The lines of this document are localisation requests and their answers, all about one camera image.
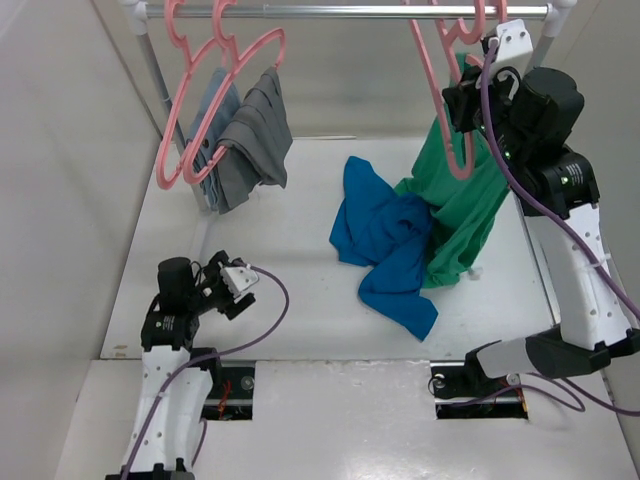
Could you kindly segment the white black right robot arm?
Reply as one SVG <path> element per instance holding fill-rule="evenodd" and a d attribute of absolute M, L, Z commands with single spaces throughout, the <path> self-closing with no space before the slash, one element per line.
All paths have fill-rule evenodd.
<path fill-rule="evenodd" d="M 583 95 L 568 74 L 468 69 L 444 92 L 454 127 L 480 133 L 538 240 L 560 310 L 548 330 L 469 351 L 462 364 L 434 367 L 442 399 L 482 397 L 511 375 L 579 377 L 639 350 L 639 313 L 609 273 L 600 232 L 600 192 L 591 163 L 567 138 Z"/>

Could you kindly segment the green tank top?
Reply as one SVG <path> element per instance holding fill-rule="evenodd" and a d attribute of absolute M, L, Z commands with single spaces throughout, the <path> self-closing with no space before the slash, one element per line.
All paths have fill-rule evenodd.
<path fill-rule="evenodd" d="M 452 286 L 476 261 L 509 189 L 482 136 L 475 132 L 470 178 L 451 174 L 438 121 L 434 121 L 411 174 L 396 186 L 429 206 L 433 227 L 425 248 L 425 288 Z"/>

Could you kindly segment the blue t shirt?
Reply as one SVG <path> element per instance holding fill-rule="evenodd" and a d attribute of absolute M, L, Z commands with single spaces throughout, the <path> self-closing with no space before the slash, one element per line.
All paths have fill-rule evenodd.
<path fill-rule="evenodd" d="M 344 199 L 329 242 L 342 263 L 367 267 L 358 296 L 368 308 L 425 340 L 438 316 L 421 295 L 426 247 L 433 221 L 427 203 L 413 193 L 397 193 L 356 156 L 343 173 Z"/>

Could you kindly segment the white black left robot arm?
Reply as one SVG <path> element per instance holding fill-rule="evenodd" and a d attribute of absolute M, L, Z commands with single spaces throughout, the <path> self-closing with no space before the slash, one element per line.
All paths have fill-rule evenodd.
<path fill-rule="evenodd" d="M 141 330 L 142 383 L 117 479 L 191 479 L 206 433 L 203 409 L 222 387 L 213 347 L 197 348 L 201 315 L 234 319 L 251 306 L 258 274 L 217 252 L 205 266 L 186 257 L 159 263 L 158 293 Z"/>

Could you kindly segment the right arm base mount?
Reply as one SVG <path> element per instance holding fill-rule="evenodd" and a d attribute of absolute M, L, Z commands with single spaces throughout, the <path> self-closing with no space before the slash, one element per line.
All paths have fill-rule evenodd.
<path fill-rule="evenodd" d="M 518 374 L 473 383 L 465 373 L 463 361 L 430 363 L 428 390 L 438 420 L 528 419 Z"/>

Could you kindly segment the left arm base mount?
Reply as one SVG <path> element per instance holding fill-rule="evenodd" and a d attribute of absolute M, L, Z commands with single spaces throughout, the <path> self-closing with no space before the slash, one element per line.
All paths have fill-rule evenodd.
<path fill-rule="evenodd" d="M 214 385 L 202 416 L 208 421 L 248 421 L 253 417 L 256 363 L 222 362 L 214 373 Z"/>

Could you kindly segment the pink hanger with green shirt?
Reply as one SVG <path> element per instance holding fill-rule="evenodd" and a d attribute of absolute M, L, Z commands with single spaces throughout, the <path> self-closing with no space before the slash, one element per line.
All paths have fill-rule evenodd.
<path fill-rule="evenodd" d="M 449 66 L 451 79 L 457 83 L 461 79 L 461 69 L 459 64 L 457 63 L 455 52 L 454 52 L 454 43 L 457 40 L 462 41 L 465 45 L 472 45 L 480 41 L 484 31 L 485 31 L 485 23 L 486 23 L 486 13 L 485 6 L 486 2 L 483 0 L 475 0 L 473 2 L 474 8 L 472 13 L 473 16 L 473 26 L 471 29 L 468 29 L 464 20 L 462 18 L 457 19 L 450 28 L 445 25 L 445 21 L 442 19 L 436 20 L 436 27 L 438 28 L 438 33 L 440 36 L 441 44 L 444 49 L 445 57 Z M 449 167 L 456 178 L 462 179 L 463 177 L 469 176 L 475 165 L 475 148 L 473 135 L 471 133 L 466 133 L 464 135 L 464 146 L 465 146 L 465 167 L 461 168 L 457 166 L 457 161 L 454 159 L 454 151 L 453 151 L 453 143 L 451 138 L 450 128 L 444 125 L 444 103 L 440 100 L 439 104 L 437 104 L 437 113 L 438 118 L 441 123 L 441 130 L 443 134 L 444 145 L 447 153 L 447 161 L 449 162 Z"/>

